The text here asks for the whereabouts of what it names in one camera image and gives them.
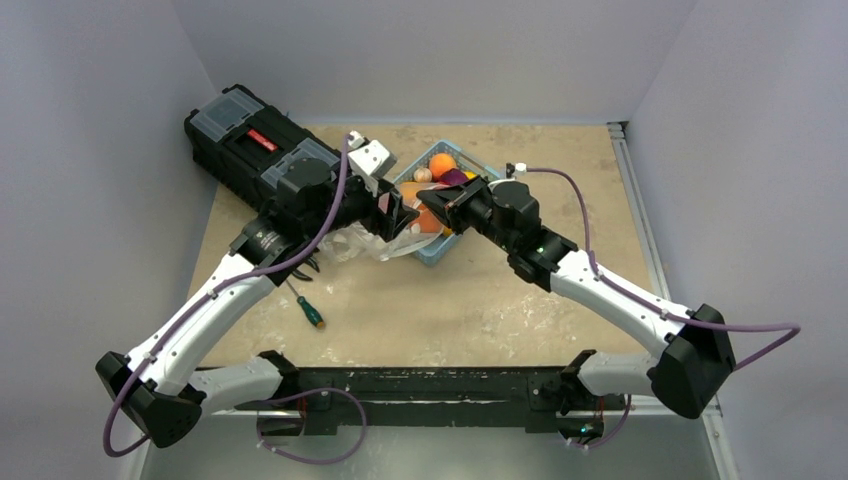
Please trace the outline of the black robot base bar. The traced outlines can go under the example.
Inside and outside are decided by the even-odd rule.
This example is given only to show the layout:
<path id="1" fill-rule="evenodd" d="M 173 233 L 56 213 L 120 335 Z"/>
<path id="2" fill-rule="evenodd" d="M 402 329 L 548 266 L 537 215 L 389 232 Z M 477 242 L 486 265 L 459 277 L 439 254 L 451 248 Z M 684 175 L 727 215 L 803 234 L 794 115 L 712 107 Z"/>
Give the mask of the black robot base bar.
<path id="1" fill-rule="evenodd" d="M 527 433 L 601 436 L 623 395 L 598 397 L 567 366 L 296 367 L 279 356 L 282 386 L 272 399 L 237 410 L 290 412 L 292 430 L 333 435 L 341 426 L 521 428 Z"/>

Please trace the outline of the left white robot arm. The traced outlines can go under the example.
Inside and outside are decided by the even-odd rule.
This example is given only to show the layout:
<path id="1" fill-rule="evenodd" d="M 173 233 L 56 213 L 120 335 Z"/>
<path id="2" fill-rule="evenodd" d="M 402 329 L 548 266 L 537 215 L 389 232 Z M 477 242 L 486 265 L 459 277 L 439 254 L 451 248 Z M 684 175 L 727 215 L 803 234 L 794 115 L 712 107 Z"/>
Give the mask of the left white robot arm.
<path id="1" fill-rule="evenodd" d="M 102 433 L 105 453 L 119 415 L 142 440 L 175 444 L 205 416 L 251 402 L 284 409 L 297 399 L 295 368 L 267 352 L 245 364 L 208 371 L 202 359 L 256 303 L 284 283 L 329 233 L 360 224 L 386 241 L 415 218 L 385 177 L 392 159 L 344 155 L 291 162 L 274 194 L 248 222 L 210 278 L 159 330 L 126 354 L 108 352 L 96 373 L 113 404 Z"/>

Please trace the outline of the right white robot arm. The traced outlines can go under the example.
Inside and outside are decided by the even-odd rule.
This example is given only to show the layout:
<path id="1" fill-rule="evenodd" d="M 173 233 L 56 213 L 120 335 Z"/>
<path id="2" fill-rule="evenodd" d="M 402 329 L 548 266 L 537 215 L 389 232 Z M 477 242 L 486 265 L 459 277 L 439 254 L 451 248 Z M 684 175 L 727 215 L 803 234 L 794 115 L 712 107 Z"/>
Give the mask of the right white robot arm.
<path id="1" fill-rule="evenodd" d="M 634 285 L 545 227 L 527 185 L 477 177 L 422 190 L 418 199 L 455 233 L 473 229 L 507 255 L 527 283 L 573 300 L 636 340 L 642 355 L 591 354 L 564 376 L 561 392 L 576 407 L 604 394 L 651 395 L 674 413 L 698 418 L 736 367 L 724 318 Z"/>

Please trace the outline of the clear zip top bag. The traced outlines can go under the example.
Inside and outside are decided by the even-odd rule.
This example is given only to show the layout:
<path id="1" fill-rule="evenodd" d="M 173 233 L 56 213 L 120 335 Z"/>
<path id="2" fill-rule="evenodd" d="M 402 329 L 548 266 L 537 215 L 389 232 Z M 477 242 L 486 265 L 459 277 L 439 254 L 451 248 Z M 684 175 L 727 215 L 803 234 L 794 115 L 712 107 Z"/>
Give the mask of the clear zip top bag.
<path id="1" fill-rule="evenodd" d="M 442 235 L 443 230 L 443 227 L 439 227 L 434 232 L 425 232 L 418 225 L 405 227 L 398 237 L 385 241 L 380 236 L 368 232 L 360 223 L 355 223 L 325 235 L 318 245 L 318 250 L 339 263 L 360 256 L 388 261 L 429 246 Z"/>

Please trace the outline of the orange toy pumpkin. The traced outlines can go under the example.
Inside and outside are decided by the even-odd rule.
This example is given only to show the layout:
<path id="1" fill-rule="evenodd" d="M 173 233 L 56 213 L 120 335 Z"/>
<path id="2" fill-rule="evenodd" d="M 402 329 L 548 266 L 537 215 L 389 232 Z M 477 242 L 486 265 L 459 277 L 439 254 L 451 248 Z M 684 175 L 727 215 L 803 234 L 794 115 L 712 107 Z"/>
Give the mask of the orange toy pumpkin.
<path id="1" fill-rule="evenodd" d="M 441 234 L 443 224 L 435 217 L 432 211 L 423 207 L 419 209 L 418 217 L 410 224 L 413 230 L 426 234 Z"/>

